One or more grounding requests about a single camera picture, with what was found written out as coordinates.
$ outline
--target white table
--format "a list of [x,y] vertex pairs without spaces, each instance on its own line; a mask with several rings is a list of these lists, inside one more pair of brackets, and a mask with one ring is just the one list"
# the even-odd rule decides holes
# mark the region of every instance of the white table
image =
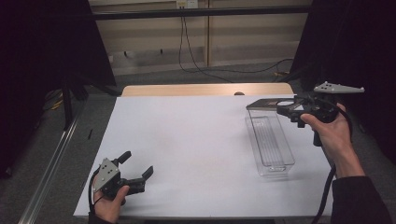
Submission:
[[[330,165],[309,127],[280,117],[295,165],[287,176],[258,175],[245,115],[246,105],[264,97],[285,95],[120,97],[91,173],[127,150],[133,156],[120,166],[121,177],[154,166],[146,192],[127,197],[122,217],[312,217]],[[87,189],[75,216],[88,215]],[[331,211],[332,192],[324,216]]]

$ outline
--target clear plastic tray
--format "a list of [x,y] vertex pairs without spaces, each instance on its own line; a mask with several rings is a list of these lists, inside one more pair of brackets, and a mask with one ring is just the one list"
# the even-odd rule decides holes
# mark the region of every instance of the clear plastic tray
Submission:
[[259,175],[285,175],[294,164],[275,111],[248,110],[247,130]]

